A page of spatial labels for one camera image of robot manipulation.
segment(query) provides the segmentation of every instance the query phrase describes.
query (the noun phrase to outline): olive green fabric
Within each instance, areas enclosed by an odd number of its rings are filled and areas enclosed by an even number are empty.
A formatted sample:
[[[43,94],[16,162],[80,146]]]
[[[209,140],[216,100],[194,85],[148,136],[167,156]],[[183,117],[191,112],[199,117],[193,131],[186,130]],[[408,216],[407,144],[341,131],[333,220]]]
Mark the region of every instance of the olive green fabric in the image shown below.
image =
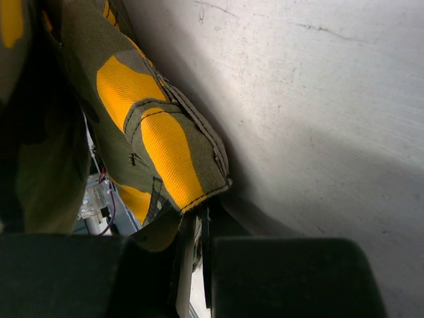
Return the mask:
[[[5,231],[72,229],[89,166],[81,109],[144,224],[229,188],[221,139],[136,45],[120,1],[0,0],[0,35]]]
[[[0,0],[0,114],[9,102],[28,55],[34,12],[32,1]]]
[[[9,233],[68,233],[88,175],[85,124],[39,20],[30,27],[27,51],[6,54],[26,58],[0,116],[0,220]]]
[[[124,19],[126,13],[122,11],[122,3],[104,1],[103,8],[98,0],[67,0],[61,1],[60,6],[53,0],[46,0],[45,3],[52,23],[60,21],[60,24],[53,25],[53,29],[60,34],[57,41],[63,47],[60,59],[66,65],[66,75],[93,126],[99,152],[111,177],[119,185],[142,193],[151,193],[154,180],[163,180],[160,195],[183,212],[209,196],[228,189],[231,182],[221,139],[187,98],[159,74],[136,46],[131,23]],[[131,78],[125,77],[126,73],[121,74],[121,68],[130,75],[146,75],[152,80],[143,78],[146,87],[143,82],[136,87],[142,93],[134,92],[131,85],[135,84]],[[106,84],[100,83],[101,76],[106,77],[103,80]],[[122,110],[120,105],[126,102],[125,98],[116,97],[120,93],[131,96],[127,99],[133,98],[131,107],[126,110]],[[154,114],[149,114],[148,110],[152,109],[155,109]],[[114,117],[114,111],[125,114]],[[169,170],[174,167],[168,169],[166,166],[162,169],[164,173],[160,172],[160,160],[153,158],[146,148],[141,130],[143,121],[147,119],[143,115],[156,116],[161,113],[171,116],[172,120],[167,120],[175,121],[184,131],[189,160],[201,188],[196,192],[200,195],[193,194],[191,199],[187,199],[191,195],[189,193],[178,201],[179,187],[169,186],[175,177],[173,171]],[[171,152],[166,146],[163,151]],[[135,156],[138,164],[129,165],[128,158],[131,156]],[[168,183],[166,174],[170,175]]]

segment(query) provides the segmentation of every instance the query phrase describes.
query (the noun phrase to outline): yellow patch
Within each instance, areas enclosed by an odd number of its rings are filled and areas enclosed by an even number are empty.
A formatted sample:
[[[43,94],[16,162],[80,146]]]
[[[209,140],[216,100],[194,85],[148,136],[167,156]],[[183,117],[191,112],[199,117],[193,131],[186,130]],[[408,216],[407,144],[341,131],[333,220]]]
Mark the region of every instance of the yellow patch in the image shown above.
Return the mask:
[[[3,44],[13,48],[24,35],[24,18],[21,0],[0,0],[0,32]]]
[[[197,179],[183,128],[162,109],[151,108],[142,115],[141,137],[165,188],[185,212],[205,194]]]
[[[140,223],[143,223],[147,216],[148,206],[150,205],[150,193],[141,192],[128,185],[117,185],[122,201],[131,210]]]
[[[47,15],[46,11],[43,11],[42,12],[42,17],[44,19],[44,22],[46,23],[46,26],[47,26],[48,30],[50,32],[52,32],[53,26],[52,26],[52,23],[50,22],[50,19],[48,18],[48,15]]]
[[[151,75],[130,69],[114,56],[97,72],[97,92],[121,131],[124,131],[125,117],[132,104],[146,98],[166,100]]]
[[[105,7],[103,9],[103,16],[115,27],[119,30],[118,22],[110,8],[108,0],[105,0]]]

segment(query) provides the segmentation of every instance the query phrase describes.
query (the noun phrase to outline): seam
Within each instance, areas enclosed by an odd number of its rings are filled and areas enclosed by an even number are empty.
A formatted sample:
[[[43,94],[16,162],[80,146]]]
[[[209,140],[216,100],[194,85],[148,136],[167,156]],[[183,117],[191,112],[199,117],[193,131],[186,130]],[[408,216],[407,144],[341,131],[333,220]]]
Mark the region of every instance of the seam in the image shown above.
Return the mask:
[[[107,2],[107,15],[106,15],[106,19],[107,19],[107,17],[109,16],[109,13],[111,12],[111,5],[110,5],[110,3],[109,3],[109,1],[106,1]]]
[[[217,192],[217,191],[223,190],[223,189],[225,189],[226,187],[229,187],[229,184],[228,184],[227,182],[225,182],[225,185],[223,185],[222,187],[218,187],[218,188],[216,188],[216,189],[214,189],[214,190],[211,190],[211,191],[209,191],[209,192],[207,192],[207,193],[205,193],[205,194],[201,195],[200,197],[198,197],[198,198],[194,199],[193,201],[191,201],[190,203],[188,203],[187,205],[185,205],[184,207],[182,207],[182,208],[180,209],[180,212],[182,212],[185,208],[189,207],[190,205],[192,205],[192,204],[196,203],[196,201],[199,201],[200,199],[203,199],[204,197],[207,197],[208,195],[213,194],[213,193],[215,193],[215,192]]]
[[[167,114],[180,114],[180,112],[179,112],[179,111],[158,111],[158,112],[156,112],[156,113],[153,113],[153,114],[149,114],[149,115],[147,115],[147,116],[144,116],[144,117],[141,119],[141,121],[138,123],[138,125],[135,127],[135,130],[134,130],[134,132],[133,132],[133,134],[132,134],[132,136],[131,136],[131,145],[133,144],[133,140],[134,140],[135,134],[137,133],[138,128],[140,128],[141,122],[142,122],[145,118],[147,118],[147,117],[150,117],[150,116],[153,116],[153,115],[157,115],[157,114],[162,114],[162,113],[167,113]]]
[[[132,109],[127,114],[127,116],[125,117],[124,131],[127,130],[128,122],[131,120],[131,117],[133,116],[133,113],[136,111],[136,109],[138,109],[141,106],[148,105],[149,103],[157,103],[157,104],[161,104],[161,105],[174,105],[174,104],[170,103],[169,101],[160,101],[160,100],[155,99],[155,98],[145,98],[141,101],[136,101],[134,104],[131,105]]]

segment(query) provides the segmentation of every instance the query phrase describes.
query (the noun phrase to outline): electrical wire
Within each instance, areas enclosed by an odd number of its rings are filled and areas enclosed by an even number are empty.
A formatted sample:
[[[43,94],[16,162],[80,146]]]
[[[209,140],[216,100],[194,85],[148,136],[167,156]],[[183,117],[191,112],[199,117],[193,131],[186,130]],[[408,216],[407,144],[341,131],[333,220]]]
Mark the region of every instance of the electrical wire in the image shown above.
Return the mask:
[[[107,223],[105,229],[103,231],[101,231],[101,233],[97,234],[98,237],[101,237],[102,235],[106,234],[106,232],[111,228],[111,226],[113,225],[113,221],[115,220],[115,215],[116,215],[116,212],[117,212],[117,207],[116,207],[116,204],[115,204],[115,198],[113,197],[112,183],[110,181],[109,181],[109,191],[108,192],[110,192],[111,199],[112,199],[111,219]]]

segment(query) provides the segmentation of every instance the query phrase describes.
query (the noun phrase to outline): white wall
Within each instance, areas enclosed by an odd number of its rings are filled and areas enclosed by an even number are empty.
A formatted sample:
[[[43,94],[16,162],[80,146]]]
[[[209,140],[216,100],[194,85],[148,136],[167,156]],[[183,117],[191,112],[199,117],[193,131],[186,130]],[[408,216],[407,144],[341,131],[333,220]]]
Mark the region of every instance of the white wall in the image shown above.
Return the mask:
[[[125,3],[142,49],[222,134],[229,203],[355,240],[392,317],[422,317],[424,1]]]

